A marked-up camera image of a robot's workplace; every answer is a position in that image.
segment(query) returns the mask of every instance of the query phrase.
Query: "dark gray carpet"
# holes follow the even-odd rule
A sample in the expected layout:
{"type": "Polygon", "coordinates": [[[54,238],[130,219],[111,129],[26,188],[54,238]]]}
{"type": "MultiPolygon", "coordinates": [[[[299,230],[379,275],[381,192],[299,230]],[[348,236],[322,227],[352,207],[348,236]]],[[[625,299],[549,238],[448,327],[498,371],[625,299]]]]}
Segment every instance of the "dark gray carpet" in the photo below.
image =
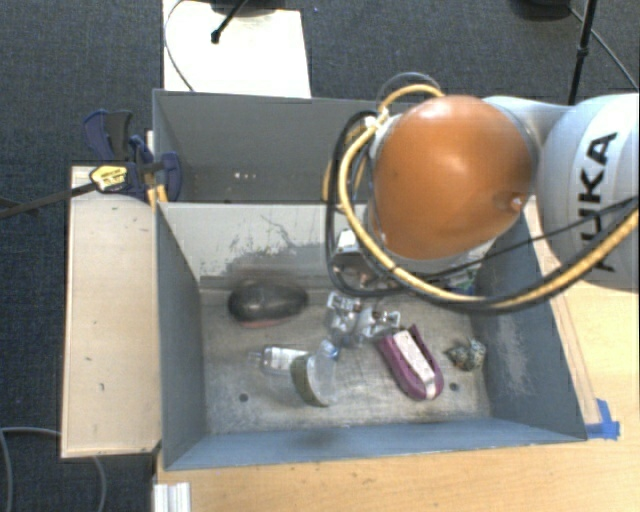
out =
{"type": "MultiPolygon", "coordinates": [[[[367,98],[400,71],[431,74],[447,92],[564,102],[579,22],[526,13],[519,0],[289,0],[303,10],[315,96],[367,98]]],[[[582,12],[582,2],[573,2],[582,12]]],[[[0,196],[27,201],[65,188],[91,157],[80,124],[127,108],[151,126],[161,85],[160,0],[4,0],[0,7],[0,196]]],[[[638,80],[640,2],[600,2],[595,29],[638,80]]],[[[592,41],[579,97],[629,90],[592,41]]],[[[0,221],[0,426],[59,428],[65,296],[64,204],[0,221]]],[[[92,510],[91,464],[56,462],[48,439],[9,439],[14,510],[92,510]]],[[[150,457],[106,459],[106,510],[149,507],[150,457]]],[[[5,499],[0,469],[0,508],[5,499]]]]}

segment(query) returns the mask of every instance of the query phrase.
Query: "gray bin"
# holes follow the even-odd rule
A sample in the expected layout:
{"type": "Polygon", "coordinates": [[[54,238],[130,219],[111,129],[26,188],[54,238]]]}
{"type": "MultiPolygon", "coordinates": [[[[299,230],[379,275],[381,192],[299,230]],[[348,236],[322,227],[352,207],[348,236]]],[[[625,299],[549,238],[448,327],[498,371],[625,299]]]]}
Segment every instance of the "gray bin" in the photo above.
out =
{"type": "MultiPolygon", "coordinates": [[[[154,94],[157,153],[179,152],[185,187],[157,212],[162,445],[169,470],[379,457],[585,440],[585,425],[547,303],[500,316],[463,315],[411,297],[385,299],[415,323],[438,360],[445,389],[415,402],[377,349],[344,349],[338,403],[305,405],[282,379],[248,363],[286,344],[313,350],[331,290],[323,252],[322,175],[342,125],[370,102],[154,94]],[[229,316],[247,278],[308,291],[291,321],[246,329],[229,316]],[[475,336],[482,371],[462,372],[444,351],[475,336]]],[[[526,239],[524,221],[495,250],[526,239]]],[[[530,246],[498,256],[477,287],[494,295],[540,275],[530,246]]]]}

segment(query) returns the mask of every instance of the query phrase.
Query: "bin floor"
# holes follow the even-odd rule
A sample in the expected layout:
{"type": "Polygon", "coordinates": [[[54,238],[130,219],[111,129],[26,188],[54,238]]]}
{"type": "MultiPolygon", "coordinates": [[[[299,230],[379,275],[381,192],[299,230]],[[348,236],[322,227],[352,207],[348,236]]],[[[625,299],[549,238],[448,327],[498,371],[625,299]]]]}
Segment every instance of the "bin floor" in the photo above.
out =
{"type": "Polygon", "coordinates": [[[472,335],[465,315],[411,298],[385,299],[378,309],[400,311],[403,326],[415,323],[442,369],[445,387],[433,401],[415,401],[398,387],[377,347],[345,347],[337,365],[337,403],[313,407],[298,396],[288,376],[269,376],[248,360],[265,346],[315,351],[327,331],[325,306],[308,306],[286,323],[260,329],[240,326],[229,315],[226,295],[201,290],[207,423],[212,434],[425,423],[490,416],[482,371],[455,368],[445,350],[472,335]]]}

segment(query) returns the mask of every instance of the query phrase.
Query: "blue tape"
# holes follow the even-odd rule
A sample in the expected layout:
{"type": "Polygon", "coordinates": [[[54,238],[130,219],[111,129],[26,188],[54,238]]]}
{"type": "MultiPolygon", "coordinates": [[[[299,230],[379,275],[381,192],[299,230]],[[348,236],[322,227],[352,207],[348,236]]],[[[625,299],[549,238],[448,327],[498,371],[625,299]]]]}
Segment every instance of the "blue tape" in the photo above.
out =
{"type": "Polygon", "coordinates": [[[613,439],[618,440],[620,437],[620,422],[611,419],[609,406],[604,400],[596,398],[598,409],[600,409],[601,423],[585,425],[589,439],[613,439]]]}

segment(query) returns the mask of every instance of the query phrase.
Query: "white label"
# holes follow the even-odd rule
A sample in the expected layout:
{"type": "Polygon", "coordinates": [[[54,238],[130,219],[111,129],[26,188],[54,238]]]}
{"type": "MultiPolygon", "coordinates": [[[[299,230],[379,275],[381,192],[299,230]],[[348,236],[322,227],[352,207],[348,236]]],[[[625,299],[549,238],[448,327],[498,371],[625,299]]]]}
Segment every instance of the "white label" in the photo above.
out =
{"type": "Polygon", "coordinates": [[[418,345],[416,345],[411,334],[408,331],[400,331],[393,336],[393,340],[396,342],[396,346],[411,370],[424,382],[427,390],[427,398],[433,399],[436,393],[436,374],[433,368],[431,368],[429,361],[427,361],[420,351],[418,345]]]}

